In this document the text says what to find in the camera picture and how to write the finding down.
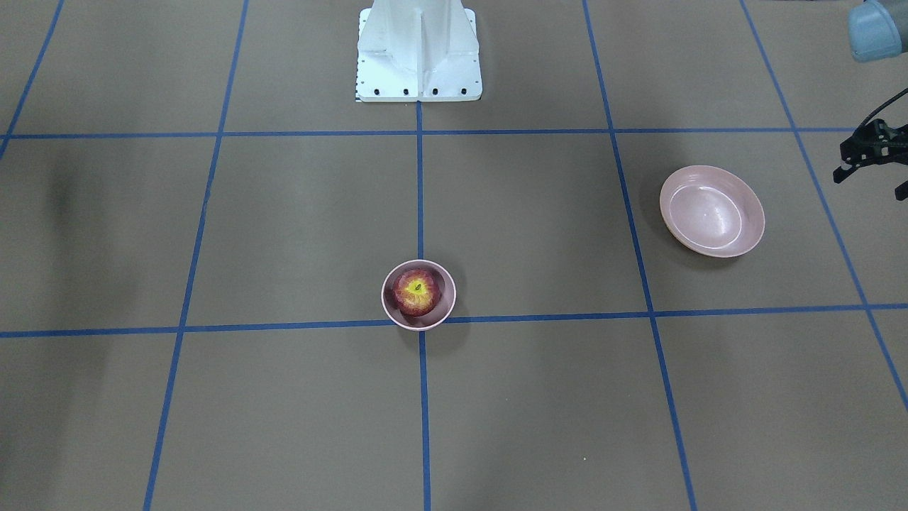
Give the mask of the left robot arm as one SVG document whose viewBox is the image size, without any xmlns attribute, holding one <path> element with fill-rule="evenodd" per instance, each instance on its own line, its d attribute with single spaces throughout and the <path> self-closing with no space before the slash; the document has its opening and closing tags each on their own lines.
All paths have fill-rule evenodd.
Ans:
<svg viewBox="0 0 908 511">
<path fill-rule="evenodd" d="M 873 62 L 900 56 L 907 49 L 905 1 L 863 1 L 848 13 L 848 36 L 853 59 Z M 880 114 L 905 98 L 903 89 L 877 106 L 839 145 L 840 165 L 833 181 L 841 184 L 868 166 L 907 165 L 907 126 L 891 126 Z"/>
</svg>

